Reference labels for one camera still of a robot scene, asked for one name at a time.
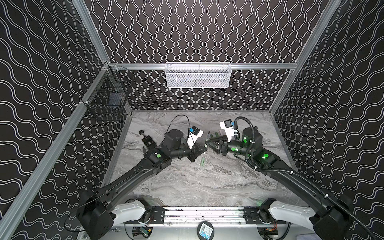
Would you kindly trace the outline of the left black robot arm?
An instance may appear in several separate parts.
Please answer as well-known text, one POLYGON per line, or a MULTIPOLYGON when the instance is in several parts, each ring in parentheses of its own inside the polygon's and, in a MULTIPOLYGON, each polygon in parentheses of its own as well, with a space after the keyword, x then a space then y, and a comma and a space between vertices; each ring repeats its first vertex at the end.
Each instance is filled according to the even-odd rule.
POLYGON ((146 180, 167 168, 173 159, 188 158, 194 162, 207 148, 197 143, 203 131, 193 126, 187 138, 180 130, 165 133, 164 140, 157 145, 150 136, 142 139, 147 148, 143 158, 131 170, 117 180, 97 190, 81 194, 76 217, 91 240, 98 240, 113 227, 130 221, 147 224, 152 207, 143 198, 131 203, 122 199, 146 180))

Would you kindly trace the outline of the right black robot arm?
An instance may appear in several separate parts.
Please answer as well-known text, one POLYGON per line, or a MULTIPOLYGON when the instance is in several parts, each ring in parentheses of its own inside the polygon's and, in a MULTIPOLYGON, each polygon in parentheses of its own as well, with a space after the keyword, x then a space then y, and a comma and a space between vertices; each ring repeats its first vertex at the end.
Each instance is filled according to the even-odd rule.
POLYGON ((323 190, 264 148, 263 135, 249 119, 226 120, 220 127, 224 135, 208 136, 208 147, 219 155, 232 153, 253 171, 281 183, 307 204, 307 207, 298 207, 268 199, 259 208, 262 222, 285 221, 300 225, 314 231, 322 240, 342 240, 352 224, 357 223, 372 240, 377 239, 374 232, 352 213, 352 200, 348 196, 323 190))

